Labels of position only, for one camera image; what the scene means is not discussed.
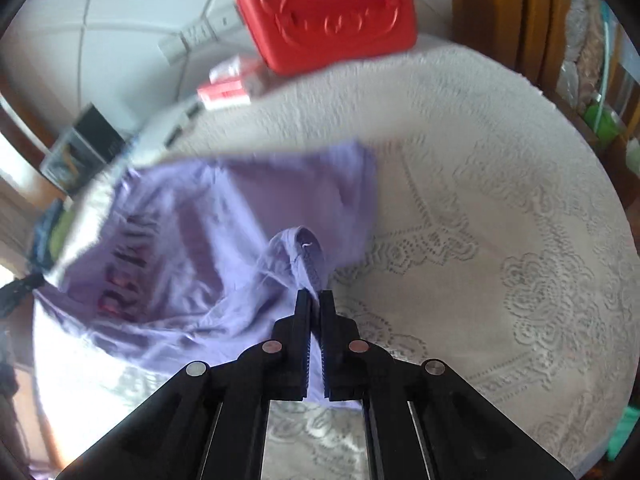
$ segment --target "table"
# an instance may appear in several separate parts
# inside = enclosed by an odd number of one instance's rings
[[[162,156],[354,137],[376,153],[380,210],[363,262],[332,278],[338,310],[399,358],[443,359],[581,474],[635,376],[640,262],[596,157],[526,79],[421,38],[411,53],[336,64],[250,107],[202,115]],[[74,228],[67,257],[95,238],[108,189],[92,197],[100,207],[85,212],[84,233]],[[34,337],[67,459],[164,380],[71,339],[39,309]],[[273,403],[266,454],[264,478],[362,478],[362,418]]]

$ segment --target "red plastic box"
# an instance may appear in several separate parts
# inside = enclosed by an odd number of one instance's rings
[[[281,75],[414,46],[414,0],[238,0],[260,54]]]

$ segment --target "wooden furniture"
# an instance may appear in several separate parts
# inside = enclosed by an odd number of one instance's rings
[[[7,22],[0,22],[0,34]],[[31,110],[27,102],[9,85],[0,70],[0,190],[5,194],[14,194],[12,200],[19,200],[24,208],[33,211],[33,221],[39,212],[46,209],[55,198],[65,195],[46,180],[39,171],[40,163],[49,148],[55,142],[55,135],[46,124]],[[21,275],[24,269],[24,257],[20,254],[0,254],[0,264],[9,268],[14,275]],[[27,478],[22,469],[25,457],[16,456],[16,442],[23,438],[29,444],[30,460],[60,469],[60,460],[55,449],[49,423],[40,406],[33,373],[33,297],[29,295],[7,319],[4,324],[11,338],[18,373],[19,390],[13,399],[1,397],[0,411],[13,413],[22,426],[23,436],[0,442],[0,476],[5,478]]]
[[[25,255],[38,217],[53,199],[65,196],[38,169],[53,142],[53,135],[0,74],[0,205],[4,219],[0,265],[18,277],[26,272]]]
[[[555,91],[571,0],[453,0],[454,40]]]

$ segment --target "purple cloth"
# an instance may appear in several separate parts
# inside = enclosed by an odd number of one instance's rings
[[[37,295],[65,331],[147,370],[217,365],[268,339],[300,288],[362,257],[375,211],[375,160],[359,144],[129,170],[98,244]]]

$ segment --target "green object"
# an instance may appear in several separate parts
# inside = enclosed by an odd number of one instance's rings
[[[67,209],[62,213],[62,215],[60,215],[58,223],[51,230],[51,236],[49,237],[49,254],[51,254],[51,259],[54,263],[60,257],[62,247],[65,244],[66,235],[68,235],[75,217],[76,212],[74,208],[72,207],[71,209]]]
[[[606,148],[611,144],[611,141],[616,138],[620,133],[620,129],[616,124],[616,120],[612,115],[613,111],[608,108],[604,108],[602,111],[602,117],[600,118],[600,125],[598,131],[594,130],[594,133],[600,140],[600,147]],[[596,122],[596,116],[598,115],[598,105],[591,105],[584,113],[584,122],[593,130]]]
[[[629,435],[634,430],[634,426],[636,422],[640,418],[640,410],[637,408],[632,408],[631,406],[627,406],[625,408],[624,413],[622,414],[622,418],[620,422],[616,426],[615,431],[611,439],[609,440],[609,447],[607,447],[607,459],[612,462],[615,457],[618,456],[618,453],[622,449],[622,446],[625,445],[626,440],[629,438]]]

